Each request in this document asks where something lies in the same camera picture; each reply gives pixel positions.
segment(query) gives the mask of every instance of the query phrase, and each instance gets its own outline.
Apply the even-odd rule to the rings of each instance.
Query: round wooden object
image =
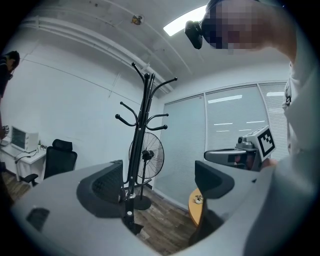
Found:
[[[200,190],[198,188],[191,193],[189,197],[188,208],[193,223],[198,226],[200,222],[203,203],[195,203],[196,196],[201,196]]]

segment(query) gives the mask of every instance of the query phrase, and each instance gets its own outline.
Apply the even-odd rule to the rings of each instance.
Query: fan base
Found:
[[[134,209],[137,210],[147,210],[151,206],[151,200],[145,195],[142,196],[142,200],[140,200],[140,195],[137,195],[134,198]]]

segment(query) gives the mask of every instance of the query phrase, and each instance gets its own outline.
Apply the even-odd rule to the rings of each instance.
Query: white desk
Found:
[[[44,180],[45,175],[46,150],[40,148],[38,150],[37,153],[36,151],[25,153],[8,144],[0,147],[0,159],[5,162],[6,169],[16,175],[17,181],[20,181],[20,177],[24,178],[30,174],[37,174],[38,178],[35,179],[35,182],[40,183]],[[16,164],[15,161],[21,157],[24,158]]]

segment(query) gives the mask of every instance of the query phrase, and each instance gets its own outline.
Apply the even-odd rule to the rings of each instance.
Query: microwave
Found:
[[[38,142],[38,132],[26,132],[12,126],[11,145],[16,149],[30,153],[38,149]]]

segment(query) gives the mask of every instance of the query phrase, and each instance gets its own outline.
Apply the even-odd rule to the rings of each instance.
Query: standing fan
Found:
[[[129,159],[132,149],[132,143],[129,149]],[[145,179],[155,177],[162,169],[165,160],[164,148],[158,137],[153,133],[146,132],[143,138],[143,146],[140,157],[138,176],[142,178],[142,183]],[[151,206],[151,200],[143,195],[144,186],[141,186],[140,196],[134,198],[134,208],[138,210],[146,210]]]

